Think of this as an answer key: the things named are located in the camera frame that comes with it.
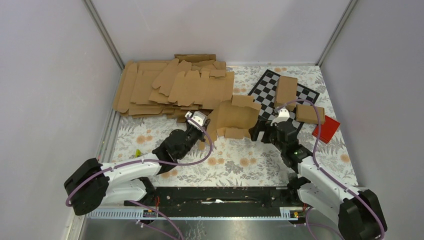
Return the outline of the brown cardboard box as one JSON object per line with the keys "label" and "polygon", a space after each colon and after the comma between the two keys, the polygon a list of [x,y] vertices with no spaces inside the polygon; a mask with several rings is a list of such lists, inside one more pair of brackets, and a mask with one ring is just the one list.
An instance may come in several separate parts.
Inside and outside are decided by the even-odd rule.
{"label": "brown cardboard box", "polygon": [[214,109],[202,109],[210,120],[206,131],[214,143],[218,137],[227,139],[249,138],[249,129],[258,121],[261,104],[251,95],[233,95]]}

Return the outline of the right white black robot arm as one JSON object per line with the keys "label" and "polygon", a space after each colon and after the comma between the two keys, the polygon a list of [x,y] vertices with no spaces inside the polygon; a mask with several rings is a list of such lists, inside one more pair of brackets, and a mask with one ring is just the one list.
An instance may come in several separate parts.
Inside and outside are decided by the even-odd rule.
{"label": "right white black robot arm", "polygon": [[258,120],[249,129],[253,142],[272,144],[284,164],[298,176],[287,185],[287,201],[302,203],[332,220],[344,240],[384,239],[388,226],[377,195],[343,183],[329,173],[314,153],[299,143],[296,128],[287,121]]}

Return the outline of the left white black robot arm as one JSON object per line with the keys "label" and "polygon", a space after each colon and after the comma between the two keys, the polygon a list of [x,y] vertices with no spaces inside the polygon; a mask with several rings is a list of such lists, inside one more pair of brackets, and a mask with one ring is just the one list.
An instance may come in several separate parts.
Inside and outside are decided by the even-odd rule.
{"label": "left white black robot arm", "polygon": [[183,159],[198,142],[211,142],[207,133],[209,119],[189,117],[186,130],[175,129],[152,152],[121,161],[101,163],[96,158],[86,160],[64,182],[65,205],[77,216],[86,215],[101,205],[121,201],[139,201],[148,206],[155,192],[142,178],[167,173],[181,166]]}

